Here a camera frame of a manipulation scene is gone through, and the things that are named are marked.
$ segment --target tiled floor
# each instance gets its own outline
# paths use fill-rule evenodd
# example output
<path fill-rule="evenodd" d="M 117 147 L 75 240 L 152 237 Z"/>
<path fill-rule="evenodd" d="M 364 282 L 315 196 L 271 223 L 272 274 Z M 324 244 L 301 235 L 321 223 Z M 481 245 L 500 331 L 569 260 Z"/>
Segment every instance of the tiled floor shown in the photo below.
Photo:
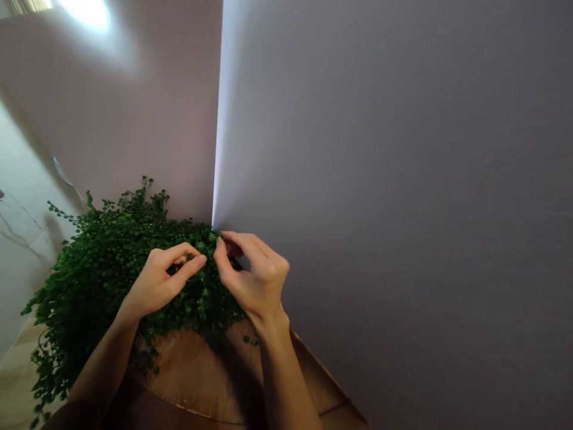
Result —
<path fill-rule="evenodd" d="M 26 430 L 36 414 L 33 408 L 32 386 L 38 380 L 36 365 L 30 361 L 30 354 L 38 346 L 38 337 L 44 327 L 34 326 L 29 317 L 21 335 L 8 351 L 0 365 L 0 429 Z M 46 407 L 54 413 L 62 402 L 56 400 Z"/>
<path fill-rule="evenodd" d="M 62 181 L 50 153 L 0 88 L 0 362 L 26 317 L 20 311 L 40 288 L 61 242 L 74 227 L 48 211 L 82 211 L 75 189 Z"/>

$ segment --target hand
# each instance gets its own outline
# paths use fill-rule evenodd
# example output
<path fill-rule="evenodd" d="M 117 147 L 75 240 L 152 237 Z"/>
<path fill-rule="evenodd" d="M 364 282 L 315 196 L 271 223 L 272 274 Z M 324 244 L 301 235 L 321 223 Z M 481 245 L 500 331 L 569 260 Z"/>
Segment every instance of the hand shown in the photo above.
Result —
<path fill-rule="evenodd" d="M 187 262 L 187 254 L 194 256 Z M 125 296 L 118 315 L 128 321 L 139 321 L 146 315 L 158 311 L 181 292 L 187 280 L 193 276 L 207 261 L 207 257 L 187 242 L 169 248 L 154 249 L 149 253 L 145 266 L 130 292 Z M 167 269 L 173 264 L 184 265 L 170 276 Z"/>
<path fill-rule="evenodd" d="M 225 239 L 238 245 L 251 262 L 251 271 L 236 271 L 227 257 L 225 242 L 217 239 L 213 257 L 221 283 L 233 294 L 251 319 L 257 332 L 285 325 L 288 317 L 282 308 L 282 286 L 290 265 L 254 234 L 222 232 Z"/>

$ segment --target white wall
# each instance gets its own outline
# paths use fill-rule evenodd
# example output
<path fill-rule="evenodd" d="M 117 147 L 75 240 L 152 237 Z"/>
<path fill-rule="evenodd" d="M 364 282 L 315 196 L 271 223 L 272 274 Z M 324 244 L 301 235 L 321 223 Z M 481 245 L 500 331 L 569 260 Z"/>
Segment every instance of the white wall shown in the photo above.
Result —
<path fill-rule="evenodd" d="M 95 204 L 155 180 L 170 217 L 210 222 L 222 0 L 106 0 L 0 21 L 0 81 Z"/>
<path fill-rule="evenodd" d="M 214 224 L 382 428 L 571 428 L 573 4 L 227 1 Z"/>
<path fill-rule="evenodd" d="M 0 201 L 1 361 L 28 317 L 20 312 L 44 285 L 61 242 L 75 231 L 48 211 L 47 201 L 70 214 L 82 210 L 73 188 L 56 177 L 48 151 L 2 93 L 0 190 L 5 192 Z"/>

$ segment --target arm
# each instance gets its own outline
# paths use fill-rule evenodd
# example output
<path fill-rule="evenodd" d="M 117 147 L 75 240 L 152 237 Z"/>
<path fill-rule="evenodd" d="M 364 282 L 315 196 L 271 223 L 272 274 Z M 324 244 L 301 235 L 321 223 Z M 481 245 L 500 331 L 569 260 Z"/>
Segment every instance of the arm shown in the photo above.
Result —
<path fill-rule="evenodd" d="M 174 263 L 186 262 L 187 254 L 197 258 L 169 276 L 166 270 Z M 206 261 L 188 243 L 151 251 L 115 320 L 73 384 L 67 404 L 49 419 L 44 429 L 75 428 L 80 422 L 85 423 L 86 414 L 96 421 L 105 416 L 124 378 L 139 320 L 169 303 Z"/>
<path fill-rule="evenodd" d="M 252 234 L 223 232 L 251 262 L 251 272 L 236 271 L 222 239 L 214 258 L 221 282 L 249 316 L 261 345 L 264 397 L 269 428 L 320 430 L 320 418 L 292 346 L 289 319 L 281 304 L 288 262 Z"/>

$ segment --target foliage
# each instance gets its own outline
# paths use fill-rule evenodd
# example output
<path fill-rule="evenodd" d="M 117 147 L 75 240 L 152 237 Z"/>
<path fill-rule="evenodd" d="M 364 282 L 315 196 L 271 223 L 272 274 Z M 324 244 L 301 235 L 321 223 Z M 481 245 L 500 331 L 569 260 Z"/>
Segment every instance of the foliage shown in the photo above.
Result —
<path fill-rule="evenodd" d="M 156 336 L 171 330 L 192 328 L 200 334 L 225 331 L 245 318 L 233 296 L 223 287 L 212 254 L 218 234 L 211 226 L 192 219 L 168 220 L 164 209 L 169 196 L 161 190 L 146 199 L 153 179 L 143 177 L 141 189 L 123 193 L 118 203 L 103 200 L 103 209 L 93 206 L 87 192 L 89 212 L 70 216 L 52 203 L 50 211 L 77 227 L 72 242 L 65 241 L 53 272 L 27 304 L 22 314 L 36 308 L 36 324 L 48 329 L 32 353 L 39 380 L 34 385 L 35 408 L 44 419 L 44 405 L 56 397 L 64 400 L 99 340 L 111 325 L 119 306 L 139 275 L 149 251 L 189 242 L 207 256 L 205 266 L 187 282 L 183 291 L 164 308 L 141 320 L 131 351 L 132 364 L 154 367 L 158 352 Z M 169 270 L 174 274 L 175 266 Z M 38 424 L 37 418 L 32 422 Z"/>

